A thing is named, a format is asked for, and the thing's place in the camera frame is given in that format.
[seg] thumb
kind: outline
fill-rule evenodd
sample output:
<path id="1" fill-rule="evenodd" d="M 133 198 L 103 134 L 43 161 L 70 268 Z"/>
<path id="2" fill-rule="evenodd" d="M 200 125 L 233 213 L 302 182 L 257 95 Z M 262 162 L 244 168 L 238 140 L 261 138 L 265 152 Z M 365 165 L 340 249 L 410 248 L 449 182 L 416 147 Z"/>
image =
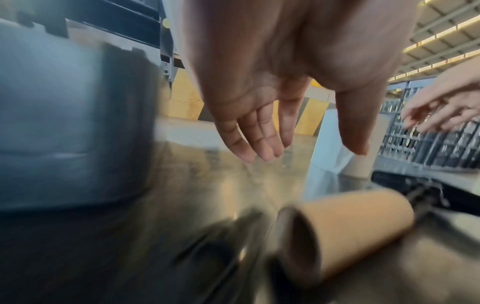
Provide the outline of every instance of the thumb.
<path id="1" fill-rule="evenodd" d="M 370 135 L 387 86 L 387 81 L 381 81 L 335 95 L 341 141 L 355 154 L 366 155 L 369 152 Z"/>

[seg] ceiling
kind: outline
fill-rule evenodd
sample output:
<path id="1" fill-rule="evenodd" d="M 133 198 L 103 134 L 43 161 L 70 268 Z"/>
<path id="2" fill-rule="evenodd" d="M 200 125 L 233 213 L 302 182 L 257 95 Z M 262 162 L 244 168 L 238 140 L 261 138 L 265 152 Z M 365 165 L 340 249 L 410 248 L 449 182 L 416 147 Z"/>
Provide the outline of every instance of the ceiling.
<path id="1" fill-rule="evenodd" d="M 425 0 L 391 83 L 431 78 L 480 55 L 480 0 Z"/>

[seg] hand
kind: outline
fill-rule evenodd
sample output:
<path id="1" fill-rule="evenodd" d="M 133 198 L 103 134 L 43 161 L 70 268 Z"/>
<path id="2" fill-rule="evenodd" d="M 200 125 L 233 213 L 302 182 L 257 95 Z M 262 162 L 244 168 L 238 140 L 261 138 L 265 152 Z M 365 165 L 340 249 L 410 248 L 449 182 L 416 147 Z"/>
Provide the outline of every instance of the hand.
<path id="1" fill-rule="evenodd" d="M 230 150 L 265 161 L 292 144 L 312 78 L 336 91 L 344 145 L 366 154 L 417 0 L 170 0 L 182 61 Z M 279 135 L 272 122 L 279 100 Z M 242 138 L 244 134 L 248 143 Z"/>
<path id="2" fill-rule="evenodd" d="M 416 94 L 401 113 L 404 127 L 420 123 L 416 128 L 419 132 L 447 131 L 477 116 L 480 116 L 480 58 L 440 74 L 431 86 Z"/>

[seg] brown cardboard tube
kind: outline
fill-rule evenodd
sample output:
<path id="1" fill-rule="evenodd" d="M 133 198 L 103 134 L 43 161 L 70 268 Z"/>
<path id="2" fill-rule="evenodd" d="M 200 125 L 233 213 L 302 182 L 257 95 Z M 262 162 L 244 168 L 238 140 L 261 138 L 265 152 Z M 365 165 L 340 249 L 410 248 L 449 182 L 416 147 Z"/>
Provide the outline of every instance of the brown cardboard tube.
<path id="1" fill-rule="evenodd" d="M 409 201 L 387 189 L 289 206 L 278 214 L 278 258 L 294 283 L 312 286 L 392 242 L 414 222 Z"/>

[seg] wire mesh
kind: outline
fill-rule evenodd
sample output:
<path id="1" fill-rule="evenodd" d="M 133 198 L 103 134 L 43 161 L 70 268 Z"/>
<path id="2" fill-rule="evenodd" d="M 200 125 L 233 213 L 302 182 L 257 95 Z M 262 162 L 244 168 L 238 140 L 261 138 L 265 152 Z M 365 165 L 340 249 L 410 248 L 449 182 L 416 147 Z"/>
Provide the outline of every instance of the wire mesh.
<path id="1" fill-rule="evenodd" d="M 479 121 L 461 125 L 449 133 L 418 132 L 403 128 L 400 112 L 408 100 L 433 79 L 404 82 L 388 88 L 380 112 L 392 116 L 379 156 L 439 170 L 480 169 Z"/>

